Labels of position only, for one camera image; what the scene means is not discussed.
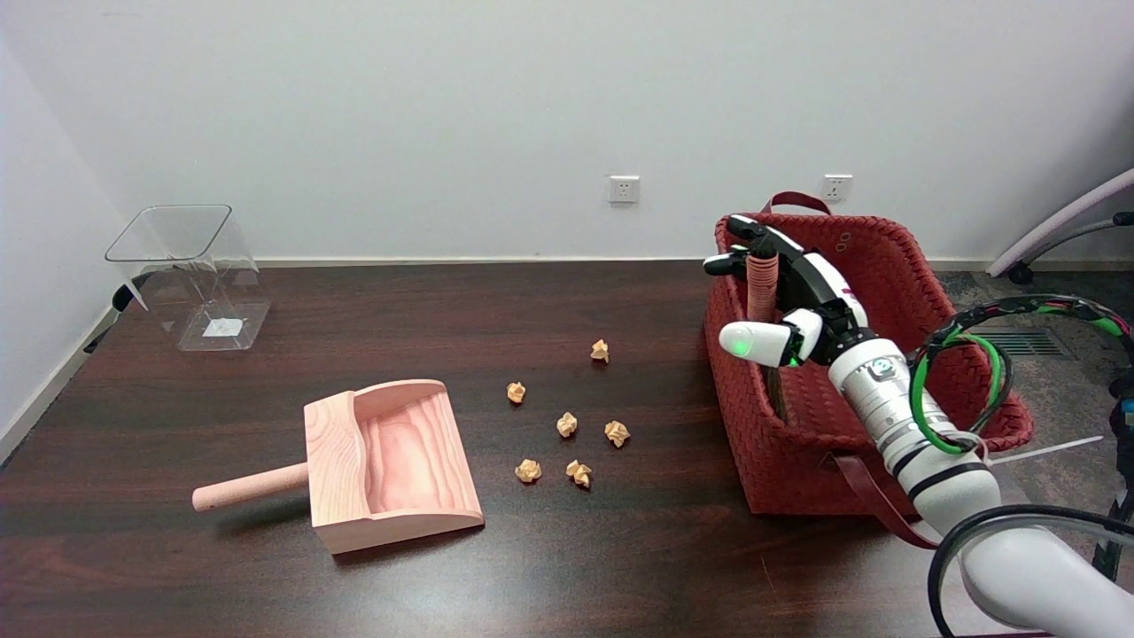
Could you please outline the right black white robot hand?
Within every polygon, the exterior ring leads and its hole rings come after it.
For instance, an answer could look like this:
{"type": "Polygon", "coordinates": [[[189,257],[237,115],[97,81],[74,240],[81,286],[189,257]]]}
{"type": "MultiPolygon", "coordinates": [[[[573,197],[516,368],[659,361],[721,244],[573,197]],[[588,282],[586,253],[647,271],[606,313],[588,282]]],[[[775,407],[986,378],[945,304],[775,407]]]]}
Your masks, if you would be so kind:
{"type": "Polygon", "coordinates": [[[805,361],[830,366],[855,344],[874,339],[863,304],[843,274],[816,250],[752,218],[733,214],[726,230],[741,243],[704,260],[710,277],[746,278],[745,260],[769,254],[778,260],[777,323],[733,322],[719,331],[723,350],[765,367],[795,367],[805,361]]]}

